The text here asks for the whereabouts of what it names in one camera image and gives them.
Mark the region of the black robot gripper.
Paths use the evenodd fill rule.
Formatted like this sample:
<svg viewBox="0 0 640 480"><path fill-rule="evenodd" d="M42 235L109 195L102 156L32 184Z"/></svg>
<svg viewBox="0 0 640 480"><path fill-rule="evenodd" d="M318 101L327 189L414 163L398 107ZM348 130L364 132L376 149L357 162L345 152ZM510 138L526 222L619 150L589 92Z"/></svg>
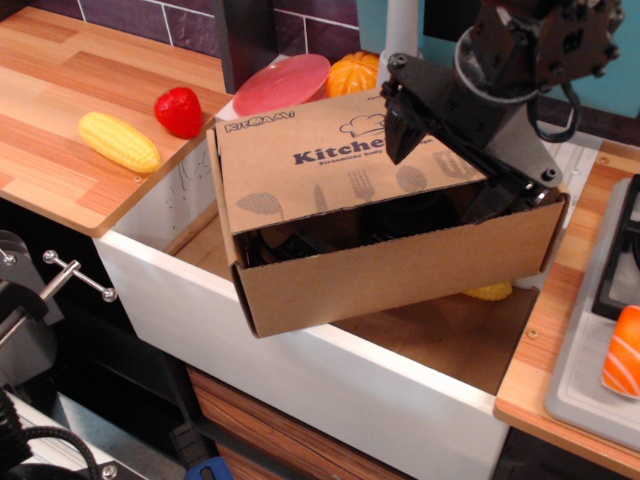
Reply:
<svg viewBox="0 0 640 480"><path fill-rule="evenodd" d="M431 135L487 178L465 207L463 224L499 217L528 193L560 185L560 168L529 125L528 99L492 97L456 66L444 67L403 53L391 56L385 99L386 152L400 164Z"/></svg>

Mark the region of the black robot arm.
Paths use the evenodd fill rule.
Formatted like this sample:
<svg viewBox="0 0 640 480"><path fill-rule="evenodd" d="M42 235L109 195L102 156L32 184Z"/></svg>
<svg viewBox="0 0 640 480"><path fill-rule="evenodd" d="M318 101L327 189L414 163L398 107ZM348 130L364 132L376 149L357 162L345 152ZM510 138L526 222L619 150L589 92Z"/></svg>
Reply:
<svg viewBox="0 0 640 480"><path fill-rule="evenodd" d="M381 90L389 157L399 164L433 135L481 171L465 223L550 200L562 176L545 146L574 135L582 105L571 83L619 57L624 17L619 1L484 1L451 67L391 55Z"/></svg>

